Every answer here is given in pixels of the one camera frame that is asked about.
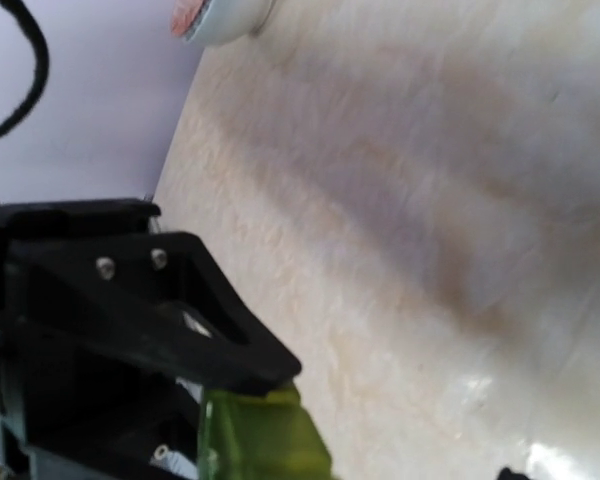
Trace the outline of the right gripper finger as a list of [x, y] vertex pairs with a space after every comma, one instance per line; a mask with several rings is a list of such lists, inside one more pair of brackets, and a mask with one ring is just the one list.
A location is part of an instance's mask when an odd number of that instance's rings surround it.
[[199, 403], [161, 373], [28, 325], [0, 331], [6, 479], [172, 479], [164, 446], [195, 460]]
[[0, 333], [49, 334], [208, 388], [263, 395], [301, 370], [201, 239], [141, 200], [0, 206]]

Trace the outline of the green weekly pill organizer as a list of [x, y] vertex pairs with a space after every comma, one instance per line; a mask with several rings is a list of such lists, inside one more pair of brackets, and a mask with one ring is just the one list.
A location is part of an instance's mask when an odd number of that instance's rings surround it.
[[332, 479], [332, 457], [300, 393], [206, 390], [198, 430], [201, 479]]

